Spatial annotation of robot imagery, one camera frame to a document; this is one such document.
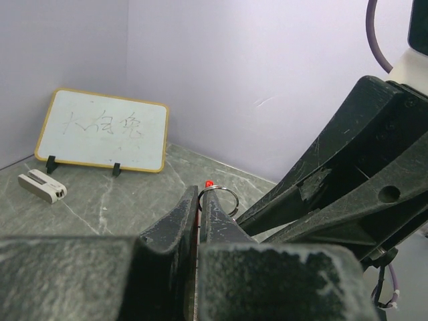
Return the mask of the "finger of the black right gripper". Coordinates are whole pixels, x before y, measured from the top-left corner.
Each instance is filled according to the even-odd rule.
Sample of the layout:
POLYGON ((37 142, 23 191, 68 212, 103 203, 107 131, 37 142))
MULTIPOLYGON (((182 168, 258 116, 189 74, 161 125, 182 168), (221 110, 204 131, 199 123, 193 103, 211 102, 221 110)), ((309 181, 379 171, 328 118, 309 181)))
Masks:
POLYGON ((257 235, 290 223, 368 180, 360 160, 389 104, 401 95, 395 84, 374 76, 362 77, 285 177, 238 218, 240 227, 257 235))
POLYGON ((330 243, 359 260, 389 251, 427 222, 427 135, 371 179, 325 208, 266 239, 268 243, 330 243))

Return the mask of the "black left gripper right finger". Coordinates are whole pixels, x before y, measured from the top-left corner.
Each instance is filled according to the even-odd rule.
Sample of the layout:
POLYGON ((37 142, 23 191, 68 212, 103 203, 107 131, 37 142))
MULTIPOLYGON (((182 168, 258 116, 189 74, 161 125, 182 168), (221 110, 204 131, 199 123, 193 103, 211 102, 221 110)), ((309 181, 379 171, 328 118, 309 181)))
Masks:
POLYGON ((205 197, 200 320, 377 320, 362 268, 346 248, 258 243, 205 197))

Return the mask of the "yellow framed whiteboard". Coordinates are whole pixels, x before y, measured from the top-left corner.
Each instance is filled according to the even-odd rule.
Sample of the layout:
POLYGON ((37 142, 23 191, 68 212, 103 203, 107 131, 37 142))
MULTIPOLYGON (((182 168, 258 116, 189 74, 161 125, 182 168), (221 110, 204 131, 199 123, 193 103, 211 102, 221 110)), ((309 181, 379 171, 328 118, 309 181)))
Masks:
POLYGON ((157 102, 58 88, 34 150, 39 161, 159 173, 169 108, 157 102))

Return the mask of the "white stapler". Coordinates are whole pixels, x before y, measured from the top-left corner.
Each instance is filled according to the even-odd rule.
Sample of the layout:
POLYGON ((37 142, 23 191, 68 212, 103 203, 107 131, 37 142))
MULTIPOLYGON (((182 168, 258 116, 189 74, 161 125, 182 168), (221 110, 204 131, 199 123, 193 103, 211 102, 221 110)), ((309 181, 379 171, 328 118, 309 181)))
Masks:
POLYGON ((22 188, 49 204, 56 203, 68 194, 65 185, 37 169, 20 174, 17 181, 22 188))

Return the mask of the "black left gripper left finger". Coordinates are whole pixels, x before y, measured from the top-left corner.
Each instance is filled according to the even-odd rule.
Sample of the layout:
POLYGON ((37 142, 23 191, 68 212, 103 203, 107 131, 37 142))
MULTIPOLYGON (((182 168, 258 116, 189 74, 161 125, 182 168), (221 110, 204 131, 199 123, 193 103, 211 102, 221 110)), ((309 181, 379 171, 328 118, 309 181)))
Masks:
POLYGON ((135 236, 1 239, 2 320, 191 320, 198 188, 135 236))

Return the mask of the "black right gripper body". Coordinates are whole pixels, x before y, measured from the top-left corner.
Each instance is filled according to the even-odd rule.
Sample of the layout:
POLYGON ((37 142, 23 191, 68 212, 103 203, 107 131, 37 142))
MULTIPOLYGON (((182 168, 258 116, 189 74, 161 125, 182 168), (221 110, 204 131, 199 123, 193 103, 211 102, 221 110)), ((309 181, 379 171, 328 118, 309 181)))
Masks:
POLYGON ((400 96, 364 148, 360 169, 377 178, 374 211, 361 228, 376 242, 362 255, 364 269, 383 268, 397 255, 396 246, 427 222, 427 97, 408 85, 394 85, 400 96))

